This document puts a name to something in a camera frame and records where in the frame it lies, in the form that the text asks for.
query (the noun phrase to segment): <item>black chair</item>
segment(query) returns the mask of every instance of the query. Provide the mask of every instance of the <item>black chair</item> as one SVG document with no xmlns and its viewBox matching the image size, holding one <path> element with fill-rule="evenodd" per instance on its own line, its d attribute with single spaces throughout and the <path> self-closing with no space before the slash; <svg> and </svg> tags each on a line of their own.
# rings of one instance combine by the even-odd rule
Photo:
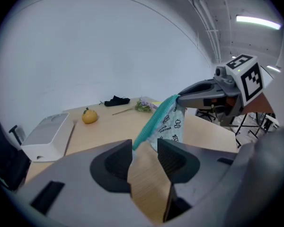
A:
<svg viewBox="0 0 284 227">
<path fill-rule="evenodd" d="M 196 116 L 198 116 L 200 118 L 205 116 L 205 117 L 207 117 L 210 120 L 210 122 L 213 122 L 211 118 L 213 118 L 213 120 L 216 120 L 216 117 L 214 117 L 211 114 L 209 114 L 208 111 L 200 111 L 200 110 L 198 110 L 197 113 L 196 113 Z"/>
<path fill-rule="evenodd" d="M 16 190 L 26 177 L 30 160 L 23 152 L 13 147 L 5 138 L 0 125 L 0 178 L 10 190 Z"/>
</svg>

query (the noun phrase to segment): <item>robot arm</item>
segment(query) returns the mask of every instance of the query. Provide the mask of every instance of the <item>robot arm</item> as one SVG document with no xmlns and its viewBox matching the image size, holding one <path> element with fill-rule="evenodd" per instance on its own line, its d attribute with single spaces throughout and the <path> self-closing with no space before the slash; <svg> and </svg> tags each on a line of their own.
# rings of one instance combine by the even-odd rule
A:
<svg viewBox="0 0 284 227">
<path fill-rule="evenodd" d="M 216 68 L 213 79 L 197 82 L 182 90 L 179 105 L 210 110 L 215 108 L 221 126 L 229 126 L 235 116 L 263 91 L 263 79 L 256 56 L 240 55 Z M 233 107 L 227 97 L 235 99 Z"/>
</svg>

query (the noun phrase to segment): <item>ceiling light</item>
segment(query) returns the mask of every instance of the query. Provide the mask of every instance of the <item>ceiling light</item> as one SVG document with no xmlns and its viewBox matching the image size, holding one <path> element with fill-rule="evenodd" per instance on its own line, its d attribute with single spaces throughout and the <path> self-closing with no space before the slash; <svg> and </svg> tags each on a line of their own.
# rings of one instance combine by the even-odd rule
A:
<svg viewBox="0 0 284 227">
<path fill-rule="evenodd" d="M 275 70 L 275 71 L 277 71 L 277 72 L 281 72 L 279 69 L 277 69 L 277 68 L 275 68 L 275 67 L 273 67 L 273 66 L 267 66 L 269 69 L 271 69 L 271 70 Z"/>
<path fill-rule="evenodd" d="M 260 19 L 256 17 L 246 17 L 246 16 L 237 16 L 237 22 L 248 22 L 248 23 L 254 23 L 259 25 L 265 25 L 274 29 L 280 29 L 281 25 L 276 24 L 274 22 Z"/>
</svg>

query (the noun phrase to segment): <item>white box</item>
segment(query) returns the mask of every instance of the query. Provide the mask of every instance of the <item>white box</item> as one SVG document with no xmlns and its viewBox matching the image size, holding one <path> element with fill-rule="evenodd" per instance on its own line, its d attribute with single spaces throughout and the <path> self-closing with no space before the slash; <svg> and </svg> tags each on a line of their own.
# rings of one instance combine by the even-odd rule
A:
<svg viewBox="0 0 284 227">
<path fill-rule="evenodd" d="M 69 113 L 46 117 L 24 140 L 21 148 L 31 161 L 56 161 L 65 154 L 74 124 Z"/>
</svg>

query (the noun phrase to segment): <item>ceiling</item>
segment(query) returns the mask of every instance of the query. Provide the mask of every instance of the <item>ceiling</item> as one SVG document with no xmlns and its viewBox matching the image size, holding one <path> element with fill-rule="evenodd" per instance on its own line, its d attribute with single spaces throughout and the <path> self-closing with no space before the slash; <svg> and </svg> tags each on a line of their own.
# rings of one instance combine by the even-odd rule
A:
<svg viewBox="0 0 284 227">
<path fill-rule="evenodd" d="M 237 15 L 258 17 L 284 25 L 270 0 L 204 0 L 219 34 L 222 62 L 232 56 L 247 53 L 258 56 L 259 64 L 272 76 L 277 72 L 267 69 L 276 65 L 283 30 L 236 21 Z"/>
</svg>

